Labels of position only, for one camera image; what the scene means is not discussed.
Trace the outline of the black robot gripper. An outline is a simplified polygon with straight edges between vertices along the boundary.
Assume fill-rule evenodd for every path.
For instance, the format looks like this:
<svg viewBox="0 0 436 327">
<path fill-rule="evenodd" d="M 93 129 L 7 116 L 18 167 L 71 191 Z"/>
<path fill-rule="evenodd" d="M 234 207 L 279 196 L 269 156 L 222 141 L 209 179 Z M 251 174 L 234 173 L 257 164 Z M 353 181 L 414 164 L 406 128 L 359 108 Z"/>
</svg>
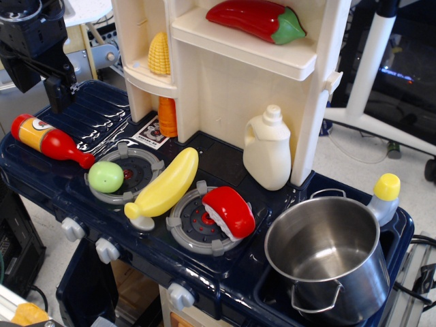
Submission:
<svg viewBox="0 0 436 327">
<path fill-rule="evenodd" d="M 64 53 L 64 1 L 2 1 L 1 63 L 23 93 L 45 78 L 51 110 L 60 114 L 75 100 L 74 66 Z"/>
</svg>

